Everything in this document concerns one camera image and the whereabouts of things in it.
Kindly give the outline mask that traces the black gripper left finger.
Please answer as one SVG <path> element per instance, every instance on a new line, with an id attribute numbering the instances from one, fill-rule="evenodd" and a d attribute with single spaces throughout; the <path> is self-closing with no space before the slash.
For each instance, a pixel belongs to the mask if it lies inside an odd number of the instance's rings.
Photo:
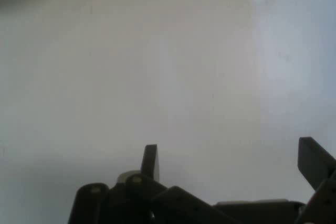
<path id="1" fill-rule="evenodd" d="M 156 145 L 144 149 L 140 170 L 121 174 L 114 187 L 82 186 L 69 223 L 230 223 L 231 218 L 185 190 L 159 183 Z"/>

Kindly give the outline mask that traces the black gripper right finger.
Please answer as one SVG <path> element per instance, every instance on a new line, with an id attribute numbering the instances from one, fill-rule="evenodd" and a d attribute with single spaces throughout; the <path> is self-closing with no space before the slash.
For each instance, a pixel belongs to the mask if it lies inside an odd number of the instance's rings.
<path id="1" fill-rule="evenodd" d="M 296 223 L 335 223 L 335 158 L 316 140 L 301 137 L 298 169 L 314 189 Z"/>

